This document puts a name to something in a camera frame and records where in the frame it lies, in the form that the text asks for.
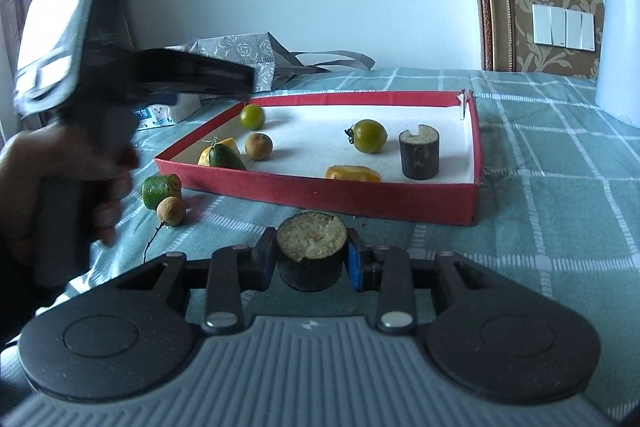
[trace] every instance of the green tomato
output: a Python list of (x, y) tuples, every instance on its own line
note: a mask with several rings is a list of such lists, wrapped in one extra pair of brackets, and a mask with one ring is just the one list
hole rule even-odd
[(386, 130), (380, 122), (375, 120), (360, 120), (345, 133), (349, 137), (349, 142), (354, 147), (367, 154), (373, 154), (382, 149), (386, 143)]
[(240, 123), (243, 127), (256, 131), (264, 125), (264, 111), (256, 103), (245, 105), (240, 113)]

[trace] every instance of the silver screw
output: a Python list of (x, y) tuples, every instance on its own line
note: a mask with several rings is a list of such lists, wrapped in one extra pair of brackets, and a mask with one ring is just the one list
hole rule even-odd
[(414, 318), (406, 312), (386, 312), (380, 320), (386, 328), (405, 328)]
[(210, 328), (229, 328), (238, 322), (238, 317), (231, 312), (214, 312), (207, 315), (207, 326)]

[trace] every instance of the human hand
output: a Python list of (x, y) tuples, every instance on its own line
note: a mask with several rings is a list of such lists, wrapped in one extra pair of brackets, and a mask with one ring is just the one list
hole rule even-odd
[(129, 170), (137, 167), (131, 145), (116, 163), (98, 155), (86, 134), (74, 127), (52, 125), (12, 137), (0, 152), (0, 234), (14, 258), (21, 264), (31, 262), (38, 186), (46, 176), (110, 182), (108, 201), (95, 208), (93, 221), (95, 238), (111, 246), (120, 200), (132, 187)]

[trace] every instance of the green cucumber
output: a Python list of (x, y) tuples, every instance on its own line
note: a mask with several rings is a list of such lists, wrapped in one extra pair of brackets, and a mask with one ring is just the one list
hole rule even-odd
[(239, 156), (223, 143), (216, 143), (209, 150), (209, 167), (223, 167), (246, 171), (246, 167)]
[(142, 202), (150, 210), (156, 210), (160, 201), (170, 196), (182, 197), (182, 182), (175, 174), (150, 176), (142, 184)]

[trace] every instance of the green plaid tablecloth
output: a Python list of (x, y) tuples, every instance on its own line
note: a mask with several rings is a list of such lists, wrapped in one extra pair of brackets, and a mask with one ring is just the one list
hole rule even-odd
[[(623, 417), (640, 399), (640, 130), (594, 105), (592, 81), (543, 73), (396, 69), (302, 76), (275, 94), (463, 87), (475, 92), (482, 130), (478, 223), (453, 227), (342, 217), (369, 245), (397, 245), (421, 258), (457, 251), (586, 316), (602, 341), (588, 395), (613, 417)], [(142, 261), (158, 223), (140, 196), (143, 180), (157, 170), (154, 156), (225, 107), (209, 105), (181, 124), (136, 135), (142, 167), (134, 173), (136, 189), (118, 223), (118, 243), (111, 249), (96, 245), (91, 272), (74, 281), (60, 301)], [(299, 211), (191, 190), (185, 194), (189, 222), (161, 230), (149, 258), (178, 250), (200, 259), (226, 245), (253, 244), (265, 227), (277, 227)], [(430, 300), (426, 292), (418, 293), (420, 319), (428, 321)], [(370, 314), (376, 304), (376, 295), (356, 295), (345, 279), (308, 295), (290, 290), (276, 276), (268, 292), (243, 298), (248, 316)], [(197, 319), (202, 300), (192, 300), (188, 315)], [(8, 372), (19, 380), (13, 367), (15, 375), (11, 366)]]

